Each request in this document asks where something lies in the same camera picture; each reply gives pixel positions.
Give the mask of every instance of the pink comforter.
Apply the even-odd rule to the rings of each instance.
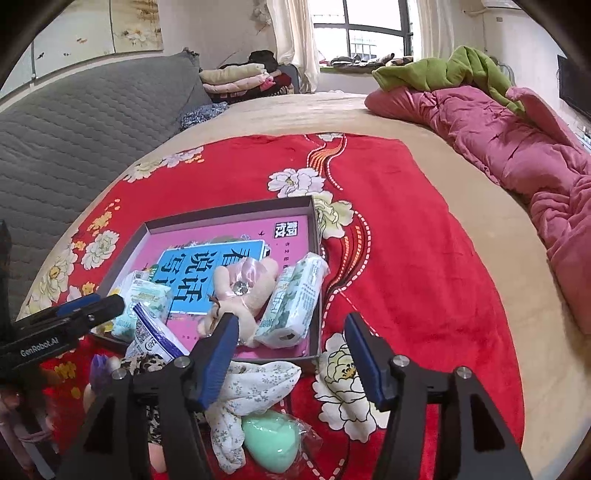
[[[564,121],[526,88],[512,88],[535,124],[477,88],[371,93],[373,113],[426,125],[493,182],[521,195],[566,300],[591,333],[591,157]]]

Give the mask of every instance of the green blanket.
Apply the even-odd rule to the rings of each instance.
[[[403,67],[380,67],[373,76],[386,92],[401,86],[432,92],[459,87],[462,83],[474,84],[513,113],[525,116],[521,102],[511,102],[505,96],[511,87],[509,79],[486,54],[475,48],[458,47],[449,60],[423,59]]]

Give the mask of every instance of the windowsill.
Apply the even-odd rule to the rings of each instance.
[[[326,65],[320,65],[320,73],[338,73],[340,75],[353,75],[353,76],[372,76],[371,72],[346,72],[338,68],[329,67]]]

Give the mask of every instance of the window frame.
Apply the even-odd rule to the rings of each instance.
[[[413,33],[410,31],[410,17],[408,16],[408,2],[407,0],[398,0],[398,8],[400,10],[400,28],[395,30],[393,28],[373,27],[371,25],[360,25],[349,23],[349,10],[347,9],[347,0],[343,0],[343,9],[345,11],[344,23],[314,23],[314,28],[344,28],[347,38],[347,56],[351,56],[351,37],[350,30],[359,30],[365,32],[384,33],[386,35],[393,35],[395,37],[402,37],[404,41],[404,55],[411,56],[413,54]]]

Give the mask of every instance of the window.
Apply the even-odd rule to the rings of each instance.
[[[310,10],[326,63],[345,55],[367,61],[413,54],[407,0],[310,0]]]

